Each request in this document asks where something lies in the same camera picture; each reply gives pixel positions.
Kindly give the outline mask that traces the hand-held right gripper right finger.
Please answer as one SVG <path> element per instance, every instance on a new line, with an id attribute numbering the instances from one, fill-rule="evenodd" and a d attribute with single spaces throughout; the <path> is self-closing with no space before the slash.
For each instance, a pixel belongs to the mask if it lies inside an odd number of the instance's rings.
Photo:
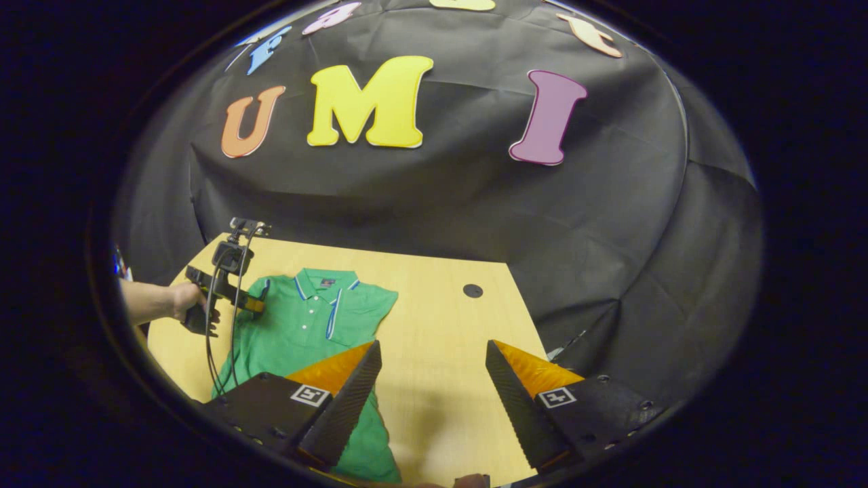
<path id="1" fill-rule="evenodd" d="M 665 410 L 608 375 L 586 379 L 498 340 L 487 343 L 486 369 L 539 474 L 613 457 Z"/>

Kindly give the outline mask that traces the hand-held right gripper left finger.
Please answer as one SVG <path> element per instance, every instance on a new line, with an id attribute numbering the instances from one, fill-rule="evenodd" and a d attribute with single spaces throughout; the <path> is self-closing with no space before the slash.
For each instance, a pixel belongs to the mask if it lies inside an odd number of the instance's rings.
<path id="1" fill-rule="evenodd" d="M 259 373 L 215 396 L 204 413 L 238 438 L 283 458 L 329 470 L 341 458 L 382 367 L 378 340 L 296 373 Z"/>

